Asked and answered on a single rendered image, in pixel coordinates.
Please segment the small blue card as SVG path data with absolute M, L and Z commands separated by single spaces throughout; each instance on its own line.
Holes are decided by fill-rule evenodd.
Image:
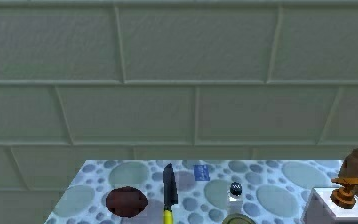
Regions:
M 210 175 L 207 165 L 195 165 L 194 177 L 196 181 L 209 181 Z

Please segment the clear shaker with black cap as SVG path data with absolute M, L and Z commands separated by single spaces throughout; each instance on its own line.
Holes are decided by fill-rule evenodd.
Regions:
M 233 182 L 230 185 L 229 191 L 227 193 L 228 214 L 236 214 L 242 212 L 242 207 L 243 207 L 242 192 L 243 192 L 243 188 L 240 183 Z

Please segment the orange soap pump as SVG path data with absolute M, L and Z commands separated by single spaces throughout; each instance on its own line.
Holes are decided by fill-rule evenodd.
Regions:
M 352 209 L 356 204 L 354 188 L 358 186 L 358 178 L 333 178 L 331 182 L 340 185 L 332 191 L 331 201 L 343 209 Z

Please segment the olive round dish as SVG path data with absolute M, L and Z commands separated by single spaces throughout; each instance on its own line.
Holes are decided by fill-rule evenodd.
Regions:
M 227 215 L 222 224 L 256 224 L 250 217 L 243 214 Z

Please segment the dark red oval ball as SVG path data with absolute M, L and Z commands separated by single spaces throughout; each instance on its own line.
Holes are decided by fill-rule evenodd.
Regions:
M 110 191 L 105 205 L 116 216 L 132 218 L 147 207 L 148 199 L 139 189 L 125 186 Z

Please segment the white square box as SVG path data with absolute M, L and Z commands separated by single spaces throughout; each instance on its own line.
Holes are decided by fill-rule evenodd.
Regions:
M 333 188 L 313 188 L 302 213 L 302 224 L 358 224 L 358 197 L 352 209 L 331 201 Z

